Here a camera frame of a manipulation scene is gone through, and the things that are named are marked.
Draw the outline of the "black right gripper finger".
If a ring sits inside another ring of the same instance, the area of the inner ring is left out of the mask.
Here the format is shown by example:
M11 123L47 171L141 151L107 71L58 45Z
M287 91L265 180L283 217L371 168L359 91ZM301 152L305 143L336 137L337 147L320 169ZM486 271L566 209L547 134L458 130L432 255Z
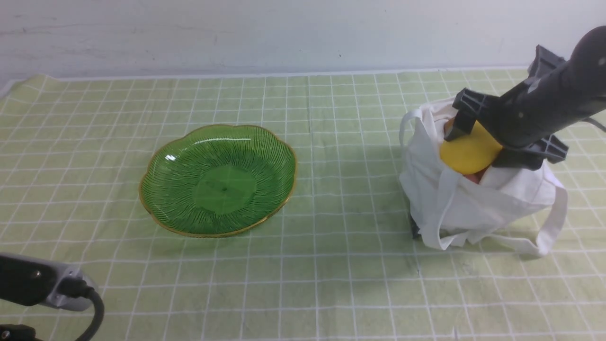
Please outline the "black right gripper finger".
M500 151L491 163L493 168L528 169L536 171L543 166L545 158L524 151Z
M467 109L458 109L453 119L445 125L444 140L452 142L472 133L476 123L476 112Z

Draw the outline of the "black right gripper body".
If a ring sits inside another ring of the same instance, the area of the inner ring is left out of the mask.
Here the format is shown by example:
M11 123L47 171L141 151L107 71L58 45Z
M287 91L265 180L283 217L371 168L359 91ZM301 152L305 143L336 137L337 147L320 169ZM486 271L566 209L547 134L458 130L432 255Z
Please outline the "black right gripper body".
M564 58L538 45L524 81L500 96L465 88L452 106L476 112L476 122L502 145L502 151L524 151L544 157L544 162L562 162L569 147L555 136L552 91L558 82L551 73L563 64Z

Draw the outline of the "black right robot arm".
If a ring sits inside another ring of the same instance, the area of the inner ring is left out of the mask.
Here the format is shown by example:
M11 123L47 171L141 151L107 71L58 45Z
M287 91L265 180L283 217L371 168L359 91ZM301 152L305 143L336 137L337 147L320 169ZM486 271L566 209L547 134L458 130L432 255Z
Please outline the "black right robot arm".
M538 45L528 77L495 96L468 88L453 101L441 160L463 175L489 168L535 171L562 162L569 147L556 132L605 110L606 28L578 41L569 60Z

